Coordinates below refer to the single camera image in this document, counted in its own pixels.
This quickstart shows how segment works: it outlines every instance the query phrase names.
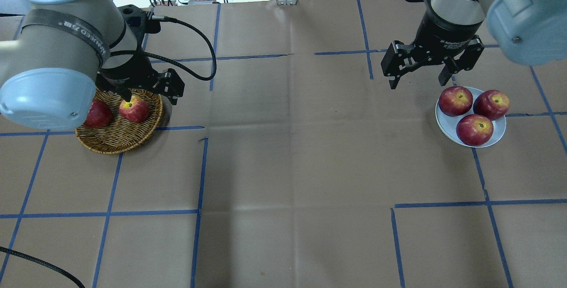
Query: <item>woven basket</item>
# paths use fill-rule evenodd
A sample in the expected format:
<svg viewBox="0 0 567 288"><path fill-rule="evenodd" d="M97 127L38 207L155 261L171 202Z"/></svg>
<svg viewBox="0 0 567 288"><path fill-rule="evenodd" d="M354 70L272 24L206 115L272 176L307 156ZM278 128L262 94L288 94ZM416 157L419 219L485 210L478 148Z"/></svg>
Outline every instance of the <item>woven basket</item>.
<svg viewBox="0 0 567 288"><path fill-rule="evenodd" d="M106 127L81 125L75 134L83 146L100 154L119 154L142 145L155 131L162 120L163 100L160 95L145 90L132 90L150 108L150 116L142 123L133 123L120 116L122 98L118 94L97 90L95 98L105 102L112 110L112 121Z"/></svg>

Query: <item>white plate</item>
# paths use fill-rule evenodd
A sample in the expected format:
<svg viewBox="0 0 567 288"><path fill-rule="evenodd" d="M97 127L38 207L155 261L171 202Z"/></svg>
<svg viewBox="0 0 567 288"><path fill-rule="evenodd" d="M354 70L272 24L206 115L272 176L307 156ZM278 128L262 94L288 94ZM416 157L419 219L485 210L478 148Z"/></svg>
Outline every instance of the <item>white plate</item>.
<svg viewBox="0 0 567 288"><path fill-rule="evenodd" d="M476 100L476 98L483 92L482 90L469 88L468 86L466 86L466 88L468 88L468 90L472 93L473 101ZM474 112L472 112L472 108L470 108L469 112L463 114L462 116L446 116L445 113L441 112L441 109L439 108L439 100L437 100L437 103L435 104L435 118L437 119L437 125L439 125L439 128L441 129L443 134L451 139L451 141L454 141L459 145L475 148L488 147L499 141L504 136L504 132L506 131L506 117L501 117L496 121L492 121L492 125L494 125L494 132L492 133L492 137L490 138L490 140L488 140L488 142L480 146L466 145L457 136L457 123L459 123L459 121L463 117L469 114L474 114Z"/></svg>

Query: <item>plate of apples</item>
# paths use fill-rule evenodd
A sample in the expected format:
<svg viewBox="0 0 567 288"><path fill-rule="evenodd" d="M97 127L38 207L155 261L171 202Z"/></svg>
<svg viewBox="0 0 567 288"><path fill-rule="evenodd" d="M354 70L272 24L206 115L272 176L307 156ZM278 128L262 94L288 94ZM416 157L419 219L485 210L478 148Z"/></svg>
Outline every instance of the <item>plate of apples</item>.
<svg viewBox="0 0 567 288"><path fill-rule="evenodd" d="M441 131L455 143L488 147L504 136L509 108L510 99L499 90L451 86L437 100L435 118Z"/></svg>

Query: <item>red apple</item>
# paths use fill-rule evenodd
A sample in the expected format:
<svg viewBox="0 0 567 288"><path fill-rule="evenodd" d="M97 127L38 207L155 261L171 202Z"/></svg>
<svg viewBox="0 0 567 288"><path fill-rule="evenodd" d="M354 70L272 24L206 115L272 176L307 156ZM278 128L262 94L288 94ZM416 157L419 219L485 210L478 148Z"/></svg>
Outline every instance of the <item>red apple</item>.
<svg viewBox="0 0 567 288"><path fill-rule="evenodd" d="M441 92L439 108L446 116L461 116L470 110L472 93L462 86L451 86Z"/></svg>
<svg viewBox="0 0 567 288"><path fill-rule="evenodd" d="M112 120L112 111L108 104L94 99L87 114L87 120L83 123L88 127L105 127Z"/></svg>
<svg viewBox="0 0 567 288"><path fill-rule="evenodd" d="M134 95L130 102L122 100L119 109L122 117L134 123L141 123L150 115L148 103Z"/></svg>
<svg viewBox="0 0 567 288"><path fill-rule="evenodd" d="M476 114L496 121L508 112L510 99L499 90L488 90L476 98L472 110Z"/></svg>
<svg viewBox="0 0 567 288"><path fill-rule="evenodd" d="M492 121L478 114L469 114L457 124L457 136L470 146L480 146L488 142L493 132Z"/></svg>

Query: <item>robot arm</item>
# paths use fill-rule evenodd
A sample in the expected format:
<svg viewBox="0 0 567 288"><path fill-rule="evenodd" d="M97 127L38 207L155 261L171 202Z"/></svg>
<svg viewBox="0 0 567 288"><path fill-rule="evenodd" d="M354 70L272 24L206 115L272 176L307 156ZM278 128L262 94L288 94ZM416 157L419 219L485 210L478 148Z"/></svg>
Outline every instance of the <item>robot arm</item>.
<svg viewBox="0 0 567 288"><path fill-rule="evenodd" d="M484 46L475 35L484 21L507 58L539 65L567 58L565 0L407 0L427 11L411 44L393 41L381 67L395 89L401 76L421 66L445 64L444 86L453 74L470 70Z"/></svg>
<svg viewBox="0 0 567 288"><path fill-rule="evenodd" d="M81 125L95 86L129 100L129 88L162 94L176 104L184 83L173 69L159 74L141 54L159 22L112 0L29 0L18 40L0 42L0 113L18 124L54 130Z"/></svg>

